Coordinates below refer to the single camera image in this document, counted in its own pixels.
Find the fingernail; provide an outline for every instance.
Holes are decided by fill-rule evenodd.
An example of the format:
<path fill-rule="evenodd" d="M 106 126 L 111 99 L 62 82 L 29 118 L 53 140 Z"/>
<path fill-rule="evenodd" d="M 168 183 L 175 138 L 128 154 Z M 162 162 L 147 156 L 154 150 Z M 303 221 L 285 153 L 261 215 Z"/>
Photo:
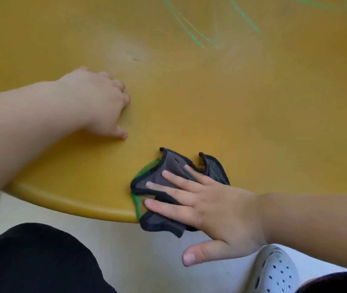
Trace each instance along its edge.
<path fill-rule="evenodd" d="M 185 266 L 193 265 L 195 262 L 195 255 L 192 253 L 186 253 L 183 255 L 183 264 Z"/>
<path fill-rule="evenodd" d="M 152 205 L 152 203 L 153 203 L 153 200 L 151 198 L 145 199 L 144 204 L 146 207 L 150 207 Z"/>

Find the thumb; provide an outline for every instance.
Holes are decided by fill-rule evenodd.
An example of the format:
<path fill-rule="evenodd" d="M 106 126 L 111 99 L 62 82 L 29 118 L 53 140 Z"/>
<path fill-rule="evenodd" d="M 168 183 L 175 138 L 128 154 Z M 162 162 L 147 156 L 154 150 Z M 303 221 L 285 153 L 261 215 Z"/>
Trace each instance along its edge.
<path fill-rule="evenodd" d="M 191 266 L 234 257 L 234 250 L 229 244 L 220 240 L 212 240 L 188 247 L 183 253 L 182 261 L 185 266 Z"/>
<path fill-rule="evenodd" d="M 128 133 L 127 133 L 127 131 L 125 129 L 123 129 L 120 126 L 116 125 L 114 131 L 112 132 L 112 136 L 125 140 L 125 139 L 128 138 Z"/>

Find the black pants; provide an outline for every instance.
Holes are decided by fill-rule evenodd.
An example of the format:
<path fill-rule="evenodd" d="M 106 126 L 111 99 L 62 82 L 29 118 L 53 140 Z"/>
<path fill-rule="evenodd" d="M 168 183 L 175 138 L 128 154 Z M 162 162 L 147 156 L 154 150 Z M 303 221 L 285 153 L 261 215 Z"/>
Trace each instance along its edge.
<path fill-rule="evenodd" d="M 92 252 L 51 226 L 25 223 L 0 235 L 1 293 L 116 293 Z M 347 292 L 347 272 L 321 277 L 297 293 Z"/>

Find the forearm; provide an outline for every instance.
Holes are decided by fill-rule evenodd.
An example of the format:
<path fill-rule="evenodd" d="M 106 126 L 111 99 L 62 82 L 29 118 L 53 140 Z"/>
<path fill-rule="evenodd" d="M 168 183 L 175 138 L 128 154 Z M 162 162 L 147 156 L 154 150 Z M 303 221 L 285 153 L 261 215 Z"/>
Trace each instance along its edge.
<path fill-rule="evenodd" d="M 0 188 L 45 148 L 86 124 L 60 84 L 41 82 L 0 93 Z"/>
<path fill-rule="evenodd" d="M 268 243 L 278 243 L 347 267 L 347 195 L 262 197 Z"/>

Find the finger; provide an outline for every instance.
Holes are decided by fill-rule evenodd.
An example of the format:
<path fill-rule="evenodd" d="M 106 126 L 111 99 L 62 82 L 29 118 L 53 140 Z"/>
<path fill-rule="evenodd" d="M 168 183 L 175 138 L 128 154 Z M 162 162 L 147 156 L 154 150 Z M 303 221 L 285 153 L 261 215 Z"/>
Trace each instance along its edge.
<path fill-rule="evenodd" d="M 128 106 L 131 102 L 131 97 L 127 93 L 122 93 L 124 106 Z"/>
<path fill-rule="evenodd" d="M 107 72 L 100 72 L 99 75 L 103 76 L 104 78 L 112 80 L 112 76 L 108 74 Z"/>
<path fill-rule="evenodd" d="M 185 266 L 191 266 L 235 257 L 235 251 L 226 242 L 212 240 L 188 247 L 183 253 L 182 261 Z"/>
<path fill-rule="evenodd" d="M 114 79 L 112 80 L 112 84 L 119 88 L 120 91 L 124 91 L 124 89 L 126 88 L 126 86 L 124 85 L 124 83 L 120 80 Z"/>
<path fill-rule="evenodd" d="M 121 138 L 123 140 L 126 140 L 128 138 L 128 133 L 125 129 L 121 128 L 120 126 L 116 126 L 114 132 L 112 133 L 113 137 Z"/>
<path fill-rule="evenodd" d="M 180 190 L 177 188 L 167 187 L 163 185 L 159 185 L 152 182 L 147 182 L 147 188 L 157 191 L 166 192 L 168 195 L 172 196 L 182 205 L 193 207 L 195 205 L 196 197 L 194 193 L 187 192 L 184 190 Z"/>
<path fill-rule="evenodd" d="M 217 181 L 213 180 L 210 177 L 207 177 L 201 173 L 198 173 L 196 170 L 194 170 L 192 167 L 190 167 L 188 164 L 184 166 L 184 168 L 194 176 L 194 178 L 202 185 L 214 185 L 218 184 Z"/>
<path fill-rule="evenodd" d="M 183 189 L 189 192 L 196 193 L 204 189 L 203 185 L 197 182 L 176 176 L 175 174 L 168 172 L 167 170 L 162 171 L 161 175 L 164 178 L 166 178 L 166 180 L 170 181 L 172 184 L 175 184 L 180 189 Z"/>
<path fill-rule="evenodd" d="M 195 209 L 187 206 L 178 206 L 170 203 L 159 202 L 154 199 L 146 199 L 145 207 L 167 218 L 182 222 L 198 228 L 200 225 Z"/>

